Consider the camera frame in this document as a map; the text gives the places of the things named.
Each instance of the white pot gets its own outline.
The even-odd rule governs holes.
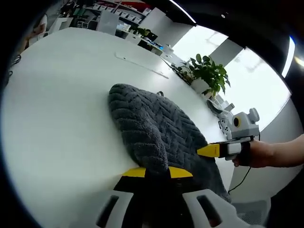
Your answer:
[[[191,87],[197,92],[199,95],[201,95],[203,92],[205,92],[207,89],[209,89],[209,85],[202,79],[198,78],[195,79],[191,83]]]

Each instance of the forearm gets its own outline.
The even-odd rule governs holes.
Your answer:
[[[36,27],[36,28],[33,29],[32,33],[34,35],[39,35],[40,33],[42,33],[44,31],[44,29],[45,29],[45,24],[39,25],[38,27]]]
[[[304,163],[304,134],[285,143],[271,145],[273,156],[270,159],[270,166],[293,167]]]

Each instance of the green leaves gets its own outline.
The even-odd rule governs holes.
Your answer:
[[[198,61],[199,63],[201,63],[201,56],[200,56],[200,54],[196,54],[195,58],[196,58],[196,61]]]
[[[210,61],[210,58],[207,57],[207,56],[204,56],[204,57],[203,57],[203,60],[204,60],[204,62],[209,62],[209,61]]]
[[[211,57],[203,56],[200,54],[195,56],[195,59],[190,58],[190,64],[182,63],[184,66],[178,67],[177,70],[182,74],[189,83],[194,79],[201,78],[208,85],[209,89],[204,91],[203,94],[211,92],[215,96],[221,89],[226,92],[225,84],[230,86],[227,71],[222,64],[217,65]]]
[[[231,87],[230,82],[228,80],[226,80],[225,82]]]

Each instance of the window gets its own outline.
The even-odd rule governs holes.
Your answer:
[[[277,73],[249,48],[242,50],[226,67],[231,88],[219,95],[235,105],[233,114],[256,108],[263,130],[280,112],[290,92]]]
[[[184,61],[197,53],[202,56],[210,55],[228,37],[209,28],[196,26],[190,29],[173,47],[174,54]]]

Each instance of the desk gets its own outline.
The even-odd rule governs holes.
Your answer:
[[[134,35],[133,33],[126,31],[126,30],[120,30],[120,29],[118,29],[118,30],[126,34],[126,36],[123,37],[124,39],[126,39],[127,36],[131,35],[132,37],[134,37],[138,40],[138,43],[139,43],[139,41],[142,40],[142,41],[146,42],[148,45],[150,45],[151,47],[153,47],[151,52],[155,53],[156,55],[160,56],[163,53],[162,49],[160,49],[158,46],[156,46],[154,44],[151,44],[149,41],[145,40],[144,38]]]
[[[208,142],[225,139],[218,119],[171,70],[166,79],[116,58],[118,50],[168,67],[121,38],[67,28],[30,46],[12,69],[2,103],[4,161],[22,203],[42,227],[67,228],[92,195],[112,189],[123,172],[137,166],[108,110],[108,92],[116,83],[163,91]],[[228,189],[233,164],[216,162]]]

